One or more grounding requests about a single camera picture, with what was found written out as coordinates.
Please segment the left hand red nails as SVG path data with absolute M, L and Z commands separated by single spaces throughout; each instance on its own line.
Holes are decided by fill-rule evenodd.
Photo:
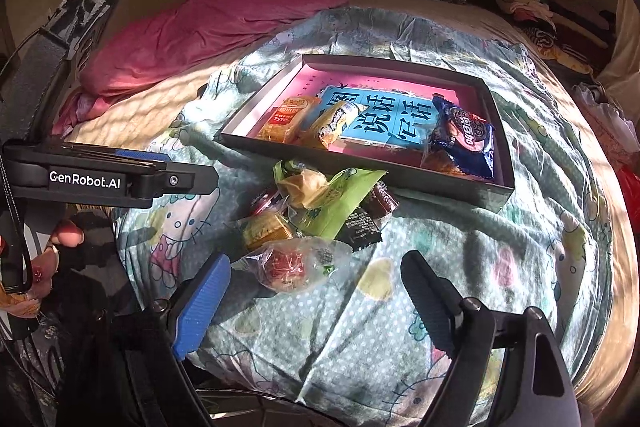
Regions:
M 50 294 L 52 277 L 58 271 L 60 248 L 76 247 L 85 234 L 70 220 L 61 221 L 49 237 L 44 251 L 32 259 L 32 287 L 26 294 L 8 294 L 1 287 L 1 311 L 21 319 L 34 319 L 41 301 Z

